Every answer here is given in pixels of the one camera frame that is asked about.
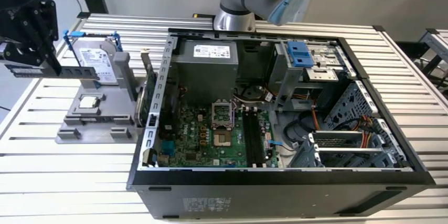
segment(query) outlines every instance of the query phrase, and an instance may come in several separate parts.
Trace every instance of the motherboard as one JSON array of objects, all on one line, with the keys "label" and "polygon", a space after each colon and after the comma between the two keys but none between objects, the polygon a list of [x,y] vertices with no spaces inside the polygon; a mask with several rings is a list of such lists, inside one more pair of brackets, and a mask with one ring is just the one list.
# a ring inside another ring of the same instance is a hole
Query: motherboard
[{"label": "motherboard", "polygon": [[261,166],[277,167],[268,113],[252,112],[256,122],[249,123],[250,133],[245,129],[246,115],[230,103],[208,108],[184,104],[174,139],[162,140],[158,165],[242,168],[252,167],[250,157],[258,156]]}]

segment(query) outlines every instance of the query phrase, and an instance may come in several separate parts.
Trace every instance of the gray power supply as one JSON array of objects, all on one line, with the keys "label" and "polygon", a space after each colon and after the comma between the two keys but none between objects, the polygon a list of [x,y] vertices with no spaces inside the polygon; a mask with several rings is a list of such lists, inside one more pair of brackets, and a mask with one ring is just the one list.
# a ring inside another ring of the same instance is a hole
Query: gray power supply
[{"label": "gray power supply", "polygon": [[185,40],[172,56],[178,83],[189,104],[230,100],[238,71],[236,42]]}]

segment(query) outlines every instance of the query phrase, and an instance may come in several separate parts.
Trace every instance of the open computer tower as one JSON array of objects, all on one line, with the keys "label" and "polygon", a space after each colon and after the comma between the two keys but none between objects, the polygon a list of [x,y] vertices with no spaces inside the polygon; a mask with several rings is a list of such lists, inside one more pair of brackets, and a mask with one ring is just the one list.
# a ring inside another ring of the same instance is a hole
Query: open computer tower
[{"label": "open computer tower", "polygon": [[145,102],[156,219],[366,216],[434,184],[344,38],[170,29]]}]

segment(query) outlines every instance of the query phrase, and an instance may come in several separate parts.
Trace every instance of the aluminum table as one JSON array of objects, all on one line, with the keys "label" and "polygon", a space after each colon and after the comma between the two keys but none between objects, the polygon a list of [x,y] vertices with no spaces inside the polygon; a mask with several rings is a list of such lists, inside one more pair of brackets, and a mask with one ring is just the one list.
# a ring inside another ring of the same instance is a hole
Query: aluminum table
[{"label": "aluminum table", "polygon": [[[92,14],[72,30],[121,35],[136,76],[140,50],[160,65],[166,29],[210,29],[210,19]],[[257,22],[257,32],[346,39],[400,128],[436,180],[429,189],[366,218],[184,220],[181,223],[448,223],[448,102],[388,34],[372,26]],[[62,65],[76,65],[64,44]],[[34,79],[0,125],[0,219],[5,223],[150,223],[136,193],[125,191],[134,144],[57,145],[54,136],[80,86]]]}]

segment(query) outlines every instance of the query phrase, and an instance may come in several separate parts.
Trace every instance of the label sticker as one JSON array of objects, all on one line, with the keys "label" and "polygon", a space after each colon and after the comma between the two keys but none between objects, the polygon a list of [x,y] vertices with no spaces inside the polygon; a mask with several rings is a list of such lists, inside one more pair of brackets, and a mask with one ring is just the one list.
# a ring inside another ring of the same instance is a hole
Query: label sticker
[{"label": "label sticker", "polygon": [[273,97],[272,93],[268,92],[268,94],[265,95],[264,99],[265,99],[268,102],[270,102],[272,97]]},{"label": "label sticker", "polygon": [[185,212],[226,212],[232,198],[182,198]]},{"label": "label sticker", "polygon": [[94,68],[100,83],[117,83],[106,52],[102,49],[93,48],[80,48],[78,52],[81,56],[81,66]]},{"label": "label sticker", "polygon": [[193,57],[230,59],[230,47],[196,45]]}]

